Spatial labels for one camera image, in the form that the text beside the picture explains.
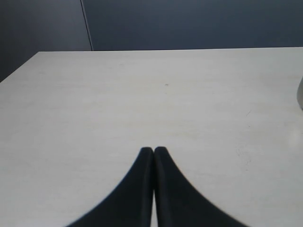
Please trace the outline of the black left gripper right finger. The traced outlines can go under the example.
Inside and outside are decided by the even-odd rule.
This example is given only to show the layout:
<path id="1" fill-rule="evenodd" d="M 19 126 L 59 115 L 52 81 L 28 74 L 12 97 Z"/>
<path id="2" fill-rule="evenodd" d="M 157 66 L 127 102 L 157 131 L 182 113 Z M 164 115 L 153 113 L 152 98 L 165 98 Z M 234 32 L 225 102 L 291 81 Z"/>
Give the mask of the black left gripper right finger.
<path id="1" fill-rule="evenodd" d="M 155 200 L 160 227 L 244 227 L 206 199 L 184 177 L 166 147 L 154 151 Z"/>

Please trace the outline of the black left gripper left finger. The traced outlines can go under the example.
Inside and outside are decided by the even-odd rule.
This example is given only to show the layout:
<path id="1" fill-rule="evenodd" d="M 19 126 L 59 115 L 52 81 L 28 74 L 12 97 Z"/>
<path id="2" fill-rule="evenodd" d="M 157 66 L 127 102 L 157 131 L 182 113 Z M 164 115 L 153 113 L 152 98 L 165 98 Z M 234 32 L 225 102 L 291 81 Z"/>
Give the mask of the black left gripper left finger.
<path id="1" fill-rule="evenodd" d="M 118 186 L 70 227 L 149 227 L 154 189 L 154 152 L 143 147 Z"/>

